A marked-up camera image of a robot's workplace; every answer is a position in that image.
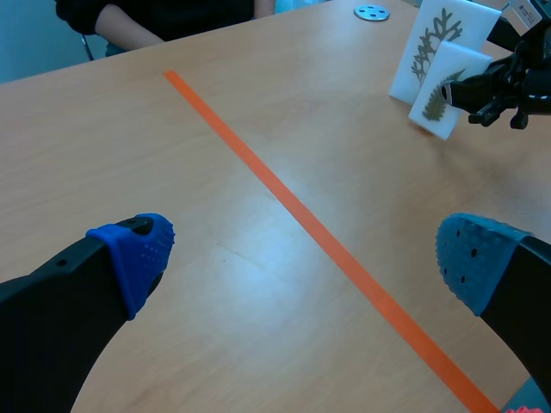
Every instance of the silver washer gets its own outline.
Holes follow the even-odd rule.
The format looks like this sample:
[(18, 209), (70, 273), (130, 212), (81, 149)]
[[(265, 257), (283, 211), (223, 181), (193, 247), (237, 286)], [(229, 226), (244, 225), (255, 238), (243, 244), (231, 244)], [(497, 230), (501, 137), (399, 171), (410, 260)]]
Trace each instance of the silver washer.
[(383, 20), (388, 20), (388, 17), (390, 17), (388, 9), (376, 4), (366, 4), (365, 6), (356, 7), (354, 14), (362, 20), (370, 22), (382, 22)]

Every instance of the person's hand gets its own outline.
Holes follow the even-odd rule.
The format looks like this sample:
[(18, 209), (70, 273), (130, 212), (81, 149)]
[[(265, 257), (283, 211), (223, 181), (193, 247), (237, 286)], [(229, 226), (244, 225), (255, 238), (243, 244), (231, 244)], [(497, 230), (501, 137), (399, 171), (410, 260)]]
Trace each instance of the person's hand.
[(120, 7), (105, 6), (97, 17), (96, 33), (124, 50), (154, 46), (164, 41), (132, 20)]

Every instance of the black sleeve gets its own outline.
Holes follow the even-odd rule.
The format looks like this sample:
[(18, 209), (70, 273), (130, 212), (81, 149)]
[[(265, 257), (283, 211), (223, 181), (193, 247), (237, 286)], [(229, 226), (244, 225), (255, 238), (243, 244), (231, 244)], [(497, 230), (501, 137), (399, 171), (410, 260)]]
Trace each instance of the black sleeve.
[(61, 20), (80, 34), (95, 34), (97, 17), (109, 0), (56, 0), (55, 11)]

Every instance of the white card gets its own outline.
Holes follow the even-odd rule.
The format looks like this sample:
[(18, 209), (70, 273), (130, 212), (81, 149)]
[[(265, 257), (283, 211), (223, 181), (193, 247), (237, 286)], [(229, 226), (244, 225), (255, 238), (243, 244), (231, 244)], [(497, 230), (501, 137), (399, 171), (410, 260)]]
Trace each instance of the white card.
[(463, 111), (444, 101), (443, 83), (479, 75), (491, 62), (490, 56), (443, 41), (413, 104), (410, 119), (440, 139), (447, 139)]
[(480, 50), (500, 15), (501, 11), (468, 0), (424, 0), (390, 96), (413, 104), (441, 42)]

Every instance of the textured blue pad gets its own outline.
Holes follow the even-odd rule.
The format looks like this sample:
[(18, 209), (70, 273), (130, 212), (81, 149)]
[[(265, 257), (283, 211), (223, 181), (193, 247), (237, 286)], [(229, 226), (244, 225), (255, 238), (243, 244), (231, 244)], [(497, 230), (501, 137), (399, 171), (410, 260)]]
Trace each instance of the textured blue pad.
[(174, 231), (168, 219), (156, 213), (136, 216), (153, 219), (149, 234), (138, 235), (129, 228), (115, 224), (100, 226), (86, 233), (87, 237), (98, 238), (108, 246), (131, 320), (144, 306), (153, 282), (166, 270), (174, 244)]
[(493, 219), (457, 213), (436, 234), (436, 258), (449, 289), (475, 316), (488, 306), (518, 243), (528, 235)]

